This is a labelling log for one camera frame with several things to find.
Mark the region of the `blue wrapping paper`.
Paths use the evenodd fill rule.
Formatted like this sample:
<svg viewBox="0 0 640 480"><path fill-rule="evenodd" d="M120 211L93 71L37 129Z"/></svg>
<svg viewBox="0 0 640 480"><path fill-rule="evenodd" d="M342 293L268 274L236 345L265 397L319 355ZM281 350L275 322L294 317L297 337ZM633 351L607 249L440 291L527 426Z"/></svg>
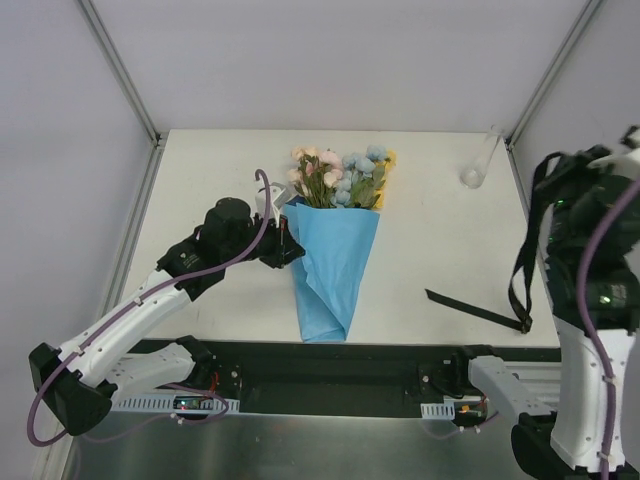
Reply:
<svg viewBox="0 0 640 480"><path fill-rule="evenodd" d="M292 263L301 339L344 342L380 215L358 208L312 208L298 199L284 213L294 240L305 250Z"/></svg>

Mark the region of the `blue flower bunch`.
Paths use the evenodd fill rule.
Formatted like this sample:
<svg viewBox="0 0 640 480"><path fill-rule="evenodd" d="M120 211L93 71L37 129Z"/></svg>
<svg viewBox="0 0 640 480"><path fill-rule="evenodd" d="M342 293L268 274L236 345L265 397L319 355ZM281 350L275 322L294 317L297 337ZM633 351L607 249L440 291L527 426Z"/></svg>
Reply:
<svg viewBox="0 0 640 480"><path fill-rule="evenodd" d="M375 210L376 189L381 186L387 150L380 145L370 145L365 153L343 157L344 173L337 184L334 208Z"/></svg>

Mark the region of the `yellow flower bunch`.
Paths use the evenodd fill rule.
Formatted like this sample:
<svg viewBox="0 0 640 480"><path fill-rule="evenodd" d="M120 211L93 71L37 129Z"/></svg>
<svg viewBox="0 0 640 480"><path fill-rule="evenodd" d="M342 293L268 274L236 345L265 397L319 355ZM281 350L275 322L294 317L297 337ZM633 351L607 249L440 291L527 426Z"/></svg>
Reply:
<svg viewBox="0 0 640 480"><path fill-rule="evenodd" d="M381 186L376 189L377 201L374 205L376 211L380 211L384 207L386 188L392 170L397 164L397 154L394 150L387 150L387 159L384 161L384 174L381 179Z"/></svg>

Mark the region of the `black ribbon gold lettering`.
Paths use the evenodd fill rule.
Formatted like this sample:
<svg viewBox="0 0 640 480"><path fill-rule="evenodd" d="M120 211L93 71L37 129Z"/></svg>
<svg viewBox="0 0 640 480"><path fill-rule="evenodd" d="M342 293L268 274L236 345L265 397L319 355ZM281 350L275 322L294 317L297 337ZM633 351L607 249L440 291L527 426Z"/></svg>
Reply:
<svg viewBox="0 0 640 480"><path fill-rule="evenodd" d="M534 170L527 231L516 257L507 290L508 301L515 319L426 289L428 299L522 334L529 333L533 324L531 285L545 212L552 204L560 201L560 193L564 187L576 186L583 177L587 176L588 166L592 162L605 158L611 153L612 151L603 145L596 145L575 154L557 151L547 155Z"/></svg>

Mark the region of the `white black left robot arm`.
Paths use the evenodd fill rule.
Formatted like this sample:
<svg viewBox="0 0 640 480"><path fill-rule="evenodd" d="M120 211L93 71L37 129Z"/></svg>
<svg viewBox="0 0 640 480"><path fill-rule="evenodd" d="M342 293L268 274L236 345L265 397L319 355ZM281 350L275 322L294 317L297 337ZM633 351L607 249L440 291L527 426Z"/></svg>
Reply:
<svg viewBox="0 0 640 480"><path fill-rule="evenodd" d="M203 342L188 335L136 359L124 356L151 330L221 282L240 262L260 260L281 269L302 257L280 199L248 203L223 198L203 224L171 246L144 282L96 324L54 348L38 345L28 357L36 404L44 403L63 431L80 436L97 426L122 400L175 384L203 390L216 366Z"/></svg>

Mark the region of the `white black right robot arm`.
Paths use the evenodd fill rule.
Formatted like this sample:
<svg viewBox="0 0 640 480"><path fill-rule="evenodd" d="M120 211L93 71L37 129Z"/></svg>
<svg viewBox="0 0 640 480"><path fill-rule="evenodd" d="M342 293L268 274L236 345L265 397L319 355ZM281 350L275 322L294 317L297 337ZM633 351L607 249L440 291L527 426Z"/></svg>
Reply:
<svg viewBox="0 0 640 480"><path fill-rule="evenodd" d="M461 394L482 393L511 426L519 467L536 479L635 479L621 440L624 378L639 332L639 281L627 254L639 241L639 129L624 152L596 145L555 152L535 169L527 233L514 270L532 277L541 227L547 289L561 350L559 403L548 407L485 345L450 369Z"/></svg>

